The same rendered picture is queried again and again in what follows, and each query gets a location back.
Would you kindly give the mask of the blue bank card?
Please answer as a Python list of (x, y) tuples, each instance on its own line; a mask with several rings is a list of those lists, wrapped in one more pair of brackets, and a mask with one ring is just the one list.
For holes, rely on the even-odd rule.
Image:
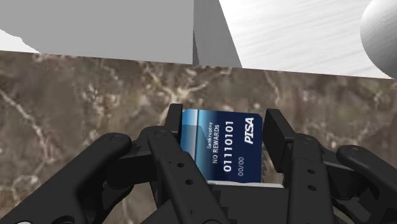
[(256, 113), (186, 109), (180, 146), (206, 180), (260, 183), (262, 121)]

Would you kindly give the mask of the grey robot stand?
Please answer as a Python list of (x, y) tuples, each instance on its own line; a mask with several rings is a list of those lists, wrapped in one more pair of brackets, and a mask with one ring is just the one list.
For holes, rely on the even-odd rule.
[(40, 53), (241, 65), (219, 0), (0, 0), (0, 30)]

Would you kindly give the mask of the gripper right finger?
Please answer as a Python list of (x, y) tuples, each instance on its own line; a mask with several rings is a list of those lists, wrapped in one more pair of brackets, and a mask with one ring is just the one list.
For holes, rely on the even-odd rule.
[(336, 152), (295, 132), (278, 109), (265, 113), (262, 141), (288, 190), (287, 224), (397, 224), (397, 169), (357, 145)]

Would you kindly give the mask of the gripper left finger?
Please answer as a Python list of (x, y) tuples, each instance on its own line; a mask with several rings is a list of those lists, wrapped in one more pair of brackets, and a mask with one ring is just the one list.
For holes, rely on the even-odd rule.
[(103, 224), (135, 185), (150, 183), (157, 210), (142, 224), (230, 224), (189, 153), (182, 106), (139, 137), (102, 135), (31, 193), (0, 224)]

